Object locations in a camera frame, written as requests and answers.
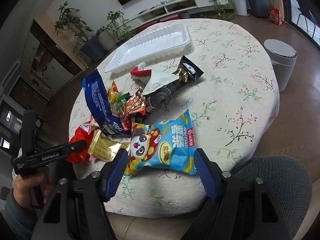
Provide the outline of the person's left hand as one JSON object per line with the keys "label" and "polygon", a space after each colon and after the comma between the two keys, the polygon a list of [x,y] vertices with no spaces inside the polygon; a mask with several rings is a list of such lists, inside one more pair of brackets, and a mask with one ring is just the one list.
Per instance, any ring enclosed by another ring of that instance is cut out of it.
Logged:
{"label": "person's left hand", "polygon": [[17,175],[13,182],[13,197],[16,203],[23,209],[32,210],[30,189],[41,185],[44,181],[43,172],[26,177]]}

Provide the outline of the person's left forearm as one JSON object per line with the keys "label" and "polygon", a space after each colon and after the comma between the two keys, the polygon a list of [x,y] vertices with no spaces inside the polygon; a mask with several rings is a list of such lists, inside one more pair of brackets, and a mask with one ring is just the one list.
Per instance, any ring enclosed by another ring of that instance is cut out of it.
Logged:
{"label": "person's left forearm", "polygon": [[30,240],[38,216],[34,210],[18,205],[11,190],[5,204],[5,220],[18,239]]}

